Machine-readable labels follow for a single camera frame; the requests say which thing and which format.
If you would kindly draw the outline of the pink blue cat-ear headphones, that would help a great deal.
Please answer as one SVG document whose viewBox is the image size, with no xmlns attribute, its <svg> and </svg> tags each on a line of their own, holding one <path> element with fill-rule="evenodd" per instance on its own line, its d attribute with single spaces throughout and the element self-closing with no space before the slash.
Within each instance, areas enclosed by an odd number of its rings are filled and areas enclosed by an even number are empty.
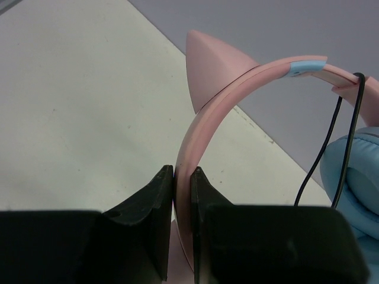
<svg viewBox="0 0 379 284">
<path fill-rule="evenodd" d="M 175 166 L 175 217 L 189 264 L 194 262 L 190 226 L 190 177 L 225 116 L 243 98 L 283 77 L 313 76 L 330 83 L 350 104 L 358 78 L 327 64 L 325 56 L 296 56 L 259 64 L 210 35 L 192 30 L 186 43 L 187 82 L 194 112 Z M 366 259 L 378 268 L 378 82 L 365 81 L 359 110 L 365 127 L 352 142 L 346 180 L 337 209 L 349 221 Z"/>
</svg>

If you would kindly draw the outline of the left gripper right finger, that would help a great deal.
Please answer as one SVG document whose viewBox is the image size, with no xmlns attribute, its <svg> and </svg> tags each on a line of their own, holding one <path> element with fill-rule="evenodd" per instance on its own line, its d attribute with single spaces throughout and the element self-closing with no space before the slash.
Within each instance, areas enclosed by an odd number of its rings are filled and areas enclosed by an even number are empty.
<svg viewBox="0 0 379 284">
<path fill-rule="evenodd" d="M 237 207 L 208 180 L 201 167 L 191 175 L 191 226 L 195 283 L 232 283 Z"/>
</svg>

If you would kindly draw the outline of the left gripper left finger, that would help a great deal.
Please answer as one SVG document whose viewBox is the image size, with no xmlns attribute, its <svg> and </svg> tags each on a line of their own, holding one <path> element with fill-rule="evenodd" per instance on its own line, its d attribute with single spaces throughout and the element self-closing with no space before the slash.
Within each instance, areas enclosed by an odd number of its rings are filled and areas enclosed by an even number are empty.
<svg viewBox="0 0 379 284">
<path fill-rule="evenodd" d="M 166 281 L 174 170 L 164 165 L 143 188 L 104 212 L 103 267 L 112 281 Z"/>
</svg>

